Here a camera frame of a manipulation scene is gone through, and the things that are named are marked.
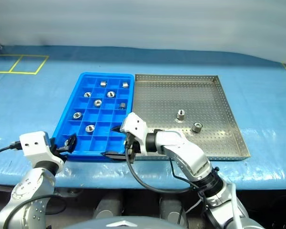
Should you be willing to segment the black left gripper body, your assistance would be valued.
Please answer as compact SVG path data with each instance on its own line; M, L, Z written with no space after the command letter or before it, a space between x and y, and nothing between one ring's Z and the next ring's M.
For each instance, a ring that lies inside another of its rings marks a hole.
M51 146L50 146L51 153L54 156L60 158L63 162L66 162L67 156L62 155L62 153L63 152L67 152L68 149L69 149L68 140L66 140L66 142L63 144L63 146L57 146L55 144L55 138L51 138L50 139L50 144L51 144Z

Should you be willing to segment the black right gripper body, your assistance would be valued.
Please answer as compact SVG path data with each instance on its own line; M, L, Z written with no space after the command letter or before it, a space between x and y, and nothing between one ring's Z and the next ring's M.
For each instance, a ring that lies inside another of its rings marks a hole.
M124 146L125 146L125 157L132 164L135 160L136 154L141 153L140 144L135 139L134 135L127 133Z

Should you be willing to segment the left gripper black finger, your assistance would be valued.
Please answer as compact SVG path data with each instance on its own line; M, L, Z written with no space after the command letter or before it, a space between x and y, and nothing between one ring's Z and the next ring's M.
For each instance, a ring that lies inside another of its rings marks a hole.
M77 145L77 135L73 134L68 139L68 146L69 146L68 152L72 153L74 151L76 145Z

